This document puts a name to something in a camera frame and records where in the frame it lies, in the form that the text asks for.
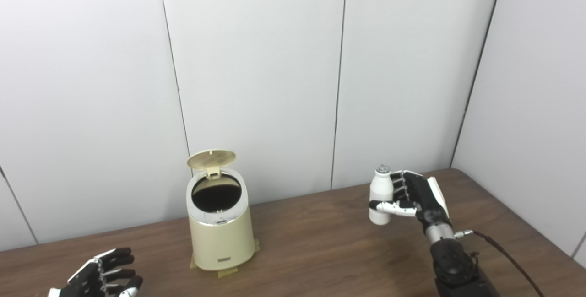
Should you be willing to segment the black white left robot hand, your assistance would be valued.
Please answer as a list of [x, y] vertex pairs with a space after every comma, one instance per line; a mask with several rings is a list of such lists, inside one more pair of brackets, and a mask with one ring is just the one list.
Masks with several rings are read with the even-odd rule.
[[51, 288], [48, 297], [136, 297], [144, 278], [123, 268], [135, 260], [130, 248], [115, 248], [90, 258], [62, 288]]

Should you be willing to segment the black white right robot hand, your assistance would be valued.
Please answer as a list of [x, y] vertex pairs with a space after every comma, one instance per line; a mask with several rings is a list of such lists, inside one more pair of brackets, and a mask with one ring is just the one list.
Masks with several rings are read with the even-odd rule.
[[369, 216], [377, 225], [388, 224], [391, 216], [414, 217], [425, 231], [435, 225], [452, 225], [437, 180], [408, 170], [375, 171], [370, 185]]

